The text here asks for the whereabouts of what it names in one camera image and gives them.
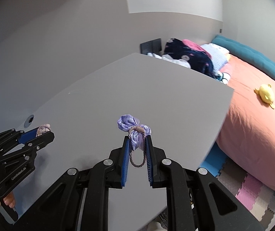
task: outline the yellow plush toy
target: yellow plush toy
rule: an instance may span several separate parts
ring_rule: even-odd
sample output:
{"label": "yellow plush toy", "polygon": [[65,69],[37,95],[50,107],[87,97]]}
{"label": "yellow plush toy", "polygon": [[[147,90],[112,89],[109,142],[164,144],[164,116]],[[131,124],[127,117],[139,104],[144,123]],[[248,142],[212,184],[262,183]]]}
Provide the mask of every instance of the yellow plush toy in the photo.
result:
{"label": "yellow plush toy", "polygon": [[269,106],[274,109],[275,108],[275,105],[274,105],[274,92],[273,90],[271,89],[271,85],[268,84],[262,84],[260,86],[260,89],[255,89],[254,92],[257,94],[257,95],[260,95],[260,97],[262,98],[262,100],[266,103],[269,104]]}

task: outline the table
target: table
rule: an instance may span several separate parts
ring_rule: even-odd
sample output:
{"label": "table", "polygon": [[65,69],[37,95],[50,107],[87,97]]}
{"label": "table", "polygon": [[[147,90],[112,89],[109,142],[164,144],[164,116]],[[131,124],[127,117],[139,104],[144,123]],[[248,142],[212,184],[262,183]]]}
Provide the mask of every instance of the table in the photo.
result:
{"label": "table", "polygon": [[[122,146],[127,133],[117,120],[124,114],[148,125],[154,146],[168,158],[196,170],[216,139],[232,93],[201,73],[141,54],[78,80],[34,112],[28,129],[49,123],[55,140],[37,153],[36,170],[14,191],[19,212],[68,168],[90,168]],[[133,153],[136,163],[142,159],[141,150]],[[147,167],[129,164],[124,189],[109,193],[109,230],[138,230],[165,207],[165,189],[149,186]]]}

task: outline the silver bolt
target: silver bolt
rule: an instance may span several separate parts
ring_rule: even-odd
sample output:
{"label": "silver bolt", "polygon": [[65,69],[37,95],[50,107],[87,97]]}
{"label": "silver bolt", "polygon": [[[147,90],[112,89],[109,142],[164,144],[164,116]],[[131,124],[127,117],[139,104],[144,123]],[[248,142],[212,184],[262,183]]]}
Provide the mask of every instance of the silver bolt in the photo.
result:
{"label": "silver bolt", "polygon": [[111,159],[106,159],[103,161],[103,164],[106,165],[106,166],[110,166],[113,164],[113,161]]}
{"label": "silver bolt", "polygon": [[172,161],[171,161],[170,159],[163,159],[163,160],[162,160],[162,163],[163,163],[164,165],[171,165],[171,164],[172,164]]}
{"label": "silver bolt", "polygon": [[70,168],[67,170],[68,175],[72,176],[75,175],[77,170],[75,168]]}
{"label": "silver bolt", "polygon": [[201,175],[206,175],[207,174],[207,169],[205,168],[199,168],[198,172],[201,174]]}

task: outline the bed headboard cushion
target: bed headboard cushion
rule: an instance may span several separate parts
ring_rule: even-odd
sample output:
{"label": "bed headboard cushion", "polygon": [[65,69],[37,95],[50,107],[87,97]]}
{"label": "bed headboard cushion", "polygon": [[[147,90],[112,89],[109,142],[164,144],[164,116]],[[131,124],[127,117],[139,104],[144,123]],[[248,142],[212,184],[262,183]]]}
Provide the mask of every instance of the bed headboard cushion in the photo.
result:
{"label": "bed headboard cushion", "polygon": [[275,63],[262,53],[249,46],[220,35],[217,35],[212,40],[212,43],[228,49],[232,55],[251,64],[275,80]]}

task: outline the orange bedsheet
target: orange bedsheet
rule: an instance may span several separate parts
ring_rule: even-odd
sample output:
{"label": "orange bedsheet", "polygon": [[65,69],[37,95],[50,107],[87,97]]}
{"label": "orange bedsheet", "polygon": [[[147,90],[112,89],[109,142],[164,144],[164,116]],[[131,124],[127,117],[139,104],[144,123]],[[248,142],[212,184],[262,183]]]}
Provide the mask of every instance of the orange bedsheet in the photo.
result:
{"label": "orange bedsheet", "polygon": [[229,63],[233,73],[228,86],[234,94],[217,143],[239,166],[275,190],[275,109],[254,93],[254,88],[271,84],[275,94],[275,81],[235,56]]}

